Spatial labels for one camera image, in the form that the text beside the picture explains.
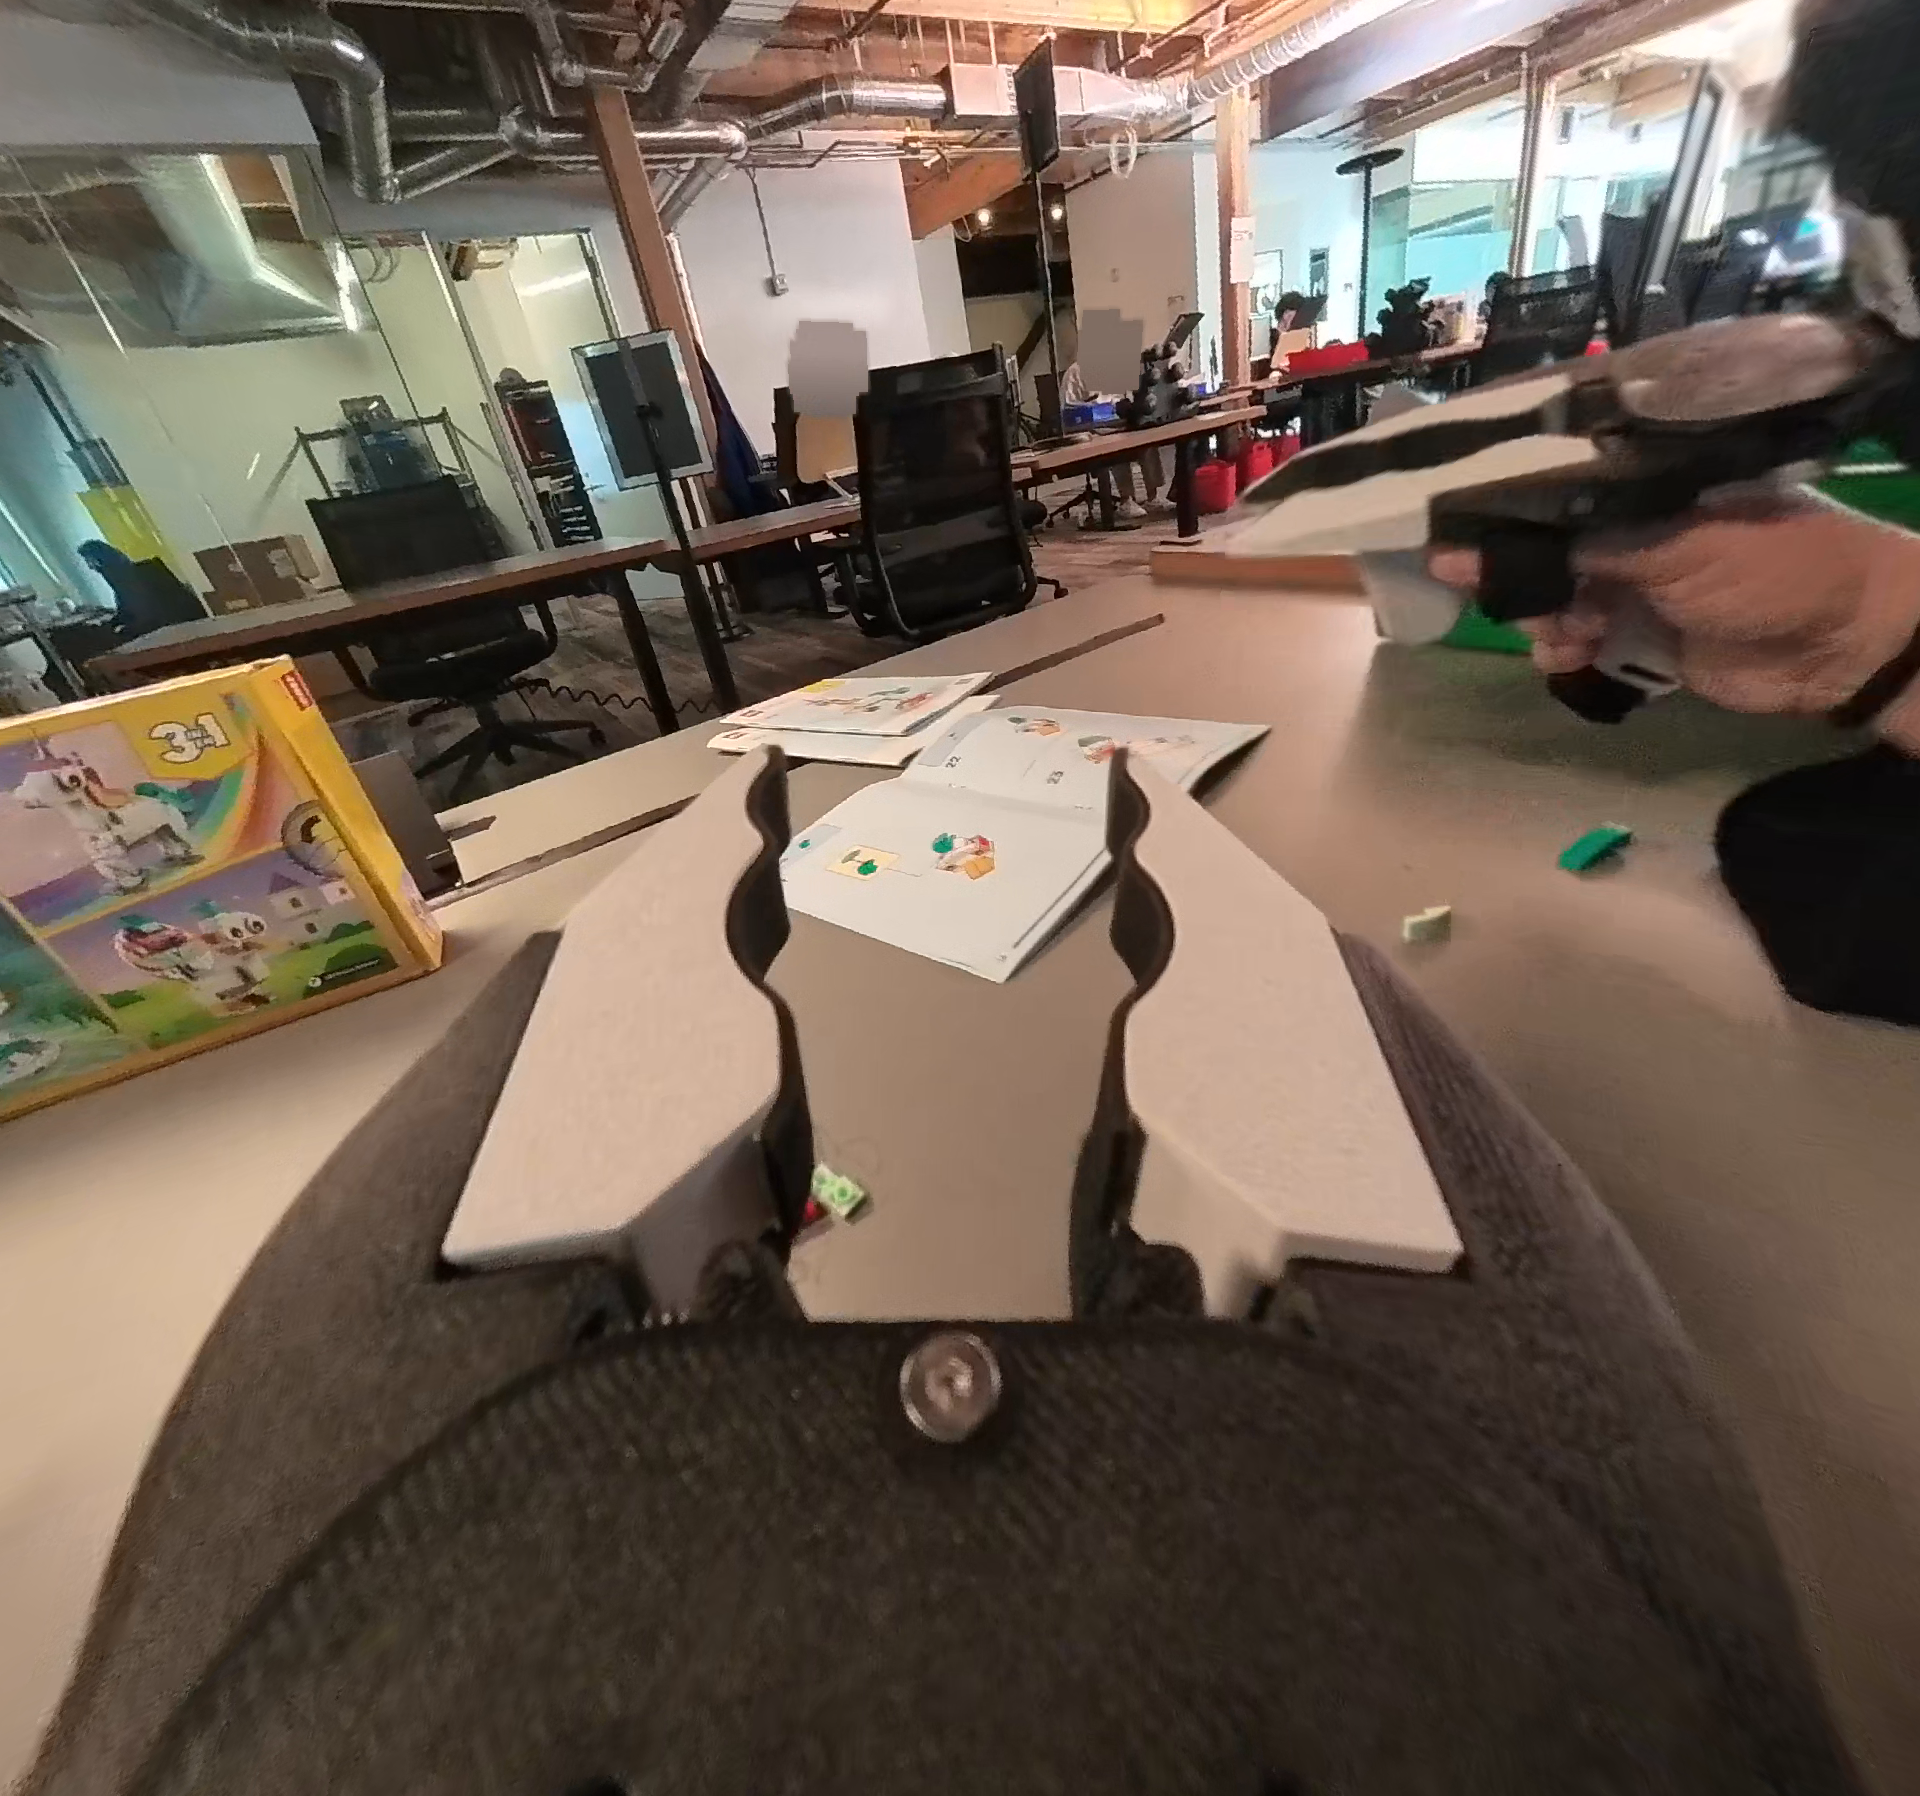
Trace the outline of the black equipment rack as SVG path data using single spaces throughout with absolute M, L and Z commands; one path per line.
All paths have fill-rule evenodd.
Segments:
M 549 384 L 506 368 L 498 371 L 496 397 L 534 488 L 548 542 L 552 546 L 601 542 L 601 523 Z

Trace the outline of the black wristband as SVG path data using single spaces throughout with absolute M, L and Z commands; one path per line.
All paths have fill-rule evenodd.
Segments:
M 1868 678 L 1859 690 L 1828 712 L 1828 725 L 1843 731 L 1882 729 L 1901 710 L 1918 680 L 1918 634 Z

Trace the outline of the red storage bins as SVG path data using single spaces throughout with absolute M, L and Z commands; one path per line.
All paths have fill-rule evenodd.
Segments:
M 1301 436 L 1245 435 L 1232 456 L 1220 452 L 1200 459 L 1192 471 L 1192 503 L 1200 518 L 1223 515 L 1244 490 L 1271 478 L 1282 463 L 1301 450 Z

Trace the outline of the person's right hand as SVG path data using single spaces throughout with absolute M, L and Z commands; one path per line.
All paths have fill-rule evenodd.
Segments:
M 1672 633 L 1674 674 L 1694 695 L 1828 718 L 1915 633 L 1918 538 L 1803 487 L 1723 490 L 1682 518 L 1586 535 L 1572 601 L 1518 628 L 1536 669 L 1567 674 L 1641 607 Z M 1868 731 L 1915 756 L 1915 683 Z

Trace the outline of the closed lego instruction booklet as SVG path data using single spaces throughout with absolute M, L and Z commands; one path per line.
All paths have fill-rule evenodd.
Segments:
M 838 678 L 729 712 L 708 751 L 778 748 L 787 760 L 899 769 L 946 729 L 997 704 L 987 673 L 955 678 Z

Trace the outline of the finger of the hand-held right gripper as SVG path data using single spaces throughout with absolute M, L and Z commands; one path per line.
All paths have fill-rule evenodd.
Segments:
M 1309 487 L 1292 472 L 1273 472 L 1240 498 L 1240 515 L 1228 528 L 1228 558 L 1350 558 L 1380 634 L 1403 645 L 1433 645 L 1454 633 L 1469 604 L 1430 567 L 1432 499 L 1461 482 L 1456 472 L 1380 472 Z
M 1301 450 L 1245 505 L 1423 505 L 1437 493 L 1608 482 L 1598 436 L 1577 426 L 1585 370 L 1528 370 L 1368 422 Z

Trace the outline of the silver ceiling duct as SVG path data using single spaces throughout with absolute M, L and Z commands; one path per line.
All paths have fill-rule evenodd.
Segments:
M 373 49 L 345 24 L 315 9 L 241 10 L 219 0 L 25 0 L 62 21 L 129 21 L 168 28 L 238 63 L 280 64 L 299 78 L 323 80 L 340 124 L 343 165 L 354 195 L 398 204 L 514 156 L 556 165 L 588 152 L 584 127 L 536 121 L 518 108 L 483 108 L 419 156 L 396 154 L 396 111 Z M 952 97 L 936 80 L 869 80 L 829 77 L 805 82 L 747 121 L 641 124 L 629 118 L 649 160 L 743 164 L 769 138 L 829 118 L 946 121 Z

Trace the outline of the dark panel on stand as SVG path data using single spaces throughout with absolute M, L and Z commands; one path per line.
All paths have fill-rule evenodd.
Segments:
M 712 442 L 674 330 L 580 343 L 570 356 L 618 488 L 690 482 L 714 471 Z

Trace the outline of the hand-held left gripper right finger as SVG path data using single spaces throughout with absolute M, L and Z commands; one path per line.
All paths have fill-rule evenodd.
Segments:
M 1449 1276 L 1454 1216 L 1323 913 L 1117 756 L 1129 973 L 1070 1192 L 1070 1314 L 1247 1320 L 1297 1265 Z

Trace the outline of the wooden board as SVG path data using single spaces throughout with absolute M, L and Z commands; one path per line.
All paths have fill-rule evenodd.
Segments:
M 1361 596 L 1366 582 L 1348 553 L 1254 556 L 1230 544 L 1244 523 L 1223 523 L 1195 535 L 1166 535 L 1148 551 L 1148 575 L 1155 582 L 1204 587 L 1274 587 Z

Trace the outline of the green plastic bin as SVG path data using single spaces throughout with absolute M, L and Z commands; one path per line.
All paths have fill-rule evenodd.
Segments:
M 1781 480 L 1781 482 L 1766 482 L 1758 487 L 1775 487 L 1775 488 L 1803 487 L 1803 488 L 1810 488 L 1810 490 L 1828 498 L 1830 503 L 1836 503 L 1844 508 L 1857 512 L 1865 518 L 1880 519 L 1884 525 L 1891 525 L 1891 526 L 1902 528 L 1906 533 L 1914 533 L 1918 538 L 1918 533 L 1915 533 L 1915 472 L 1914 471 L 1901 471 L 1901 472 L 1884 471 L 1884 472 L 1868 472 L 1868 476 L 1840 472 L 1840 476 L 1832 476 L 1830 480 L 1821 480 L 1821 482 Z M 1518 621 L 1524 616 L 1517 616 L 1517 619 L 1505 621 L 1505 624 L 1495 621 L 1491 610 L 1487 607 L 1487 596 L 1484 592 L 1484 582 L 1487 580 L 1486 564 L 1475 549 L 1433 549 L 1430 556 L 1430 567 L 1439 580 L 1451 582 L 1454 587 L 1462 589 L 1469 599 L 1468 610 L 1477 614 L 1475 624 L 1459 621 L 1454 633 L 1444 636 L 1448 645 L 1462 643 L 1469 648 L 1497 648 L 1497 651 L 1504 651 L 1511 655 L 1514 655 L 1518 651 L 1525 651 L 1528 655 L 1532 655 L 1532 638 L 1528 633 L 1524 633 L 1518 628 Z M 1564 610 L 1572 601 L 1572 596 L 1576 596 L 1576 587 L 1572 587 L 1570 599 L 1550 612 Z

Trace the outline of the person's right forearm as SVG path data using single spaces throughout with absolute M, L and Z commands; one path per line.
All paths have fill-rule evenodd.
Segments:
M 1770 775 L 1716 822 L 1716 867 L 1784 994 L 1918 1027 L 1918 758 L 1877 745 Z

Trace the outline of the black mesh office chair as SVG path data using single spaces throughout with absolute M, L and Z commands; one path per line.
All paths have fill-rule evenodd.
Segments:
M 871 370 L 854 410 L 861 634 L 911 645 L 1024 612 L 1040 595 L 1015 482 L 1018 417 L 1001 347 Z

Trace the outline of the open lego instruction booklet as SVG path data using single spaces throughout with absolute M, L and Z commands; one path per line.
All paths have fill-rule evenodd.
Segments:
M 1004 984 L 1109 869 L 1117 753 L 1194 793 L 1268 731 L 1057 704 L 990 708 L 797 829 L 782 856 L 786 905 Z

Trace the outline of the black floor lamp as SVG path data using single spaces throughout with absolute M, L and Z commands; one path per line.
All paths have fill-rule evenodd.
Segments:
M 1350 154 L 1348 160 L 1336 165 L 1336 174 L 1342 179 L 1358 179 L 1360 185 L 1360 249 L 1358 249 L 1358 281 L 1355 281 L 1355 340 L 1366 343 L 1368 333 L 1368 314 L 1366 314 L 1366 291 L 1370 278 L 1370 244 L 1373 244 L 1373 200 L 1376 200 L 1376 181 L 1378 174 L 1392 165 L 1396 165 L 1405 156 L 1403 145 L 1386 148 L 1368 148 L 1365 152 Z

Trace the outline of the cardboard boxes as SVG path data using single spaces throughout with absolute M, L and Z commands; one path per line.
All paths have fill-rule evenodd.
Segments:
M 316 556 L 304 535 L 203 546 L 194 561 L 206 582 L 205 604 L 216 614 L 304 604 L 323 582 Z

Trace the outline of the yellow lego set box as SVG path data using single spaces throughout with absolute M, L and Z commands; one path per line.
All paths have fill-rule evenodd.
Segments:
M 290 657 L 2 726 L 2 1121 L 436 973 Z

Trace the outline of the long dark office desk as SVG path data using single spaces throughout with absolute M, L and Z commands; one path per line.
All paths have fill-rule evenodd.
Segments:
M 712 698 L 723 712 L 739 708 L 739 683 L 708 604 L 700 564 L 690 546 L 669 538 L 544 549 L 268 612 L 206 616 L 151 633 L 95 657 L 87 663 L 87 674 L 105 690 L 127 690 L 259 657 L 343 652 L 371 645 L 376 633 L 419 630 L 428 624 L 466 616 L 492 604 L 529 607 L 540 601 L 607 595 L 620 610 L 630 657 L 646 690 L 646 708 L 663 734 L 675 734 L 681 718 L 634 589 L 630 573 L 639 570 L 660 570 L 678 578 Z

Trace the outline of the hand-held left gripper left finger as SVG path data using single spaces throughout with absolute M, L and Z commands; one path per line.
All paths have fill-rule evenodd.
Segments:
M 739 1248 L 784 1257 L 814 1172 L 791 936 L 786 758 L 756 748 L 567 917 L 442 1257 L 462 1274 L 595 1259 L 693 1310 Z

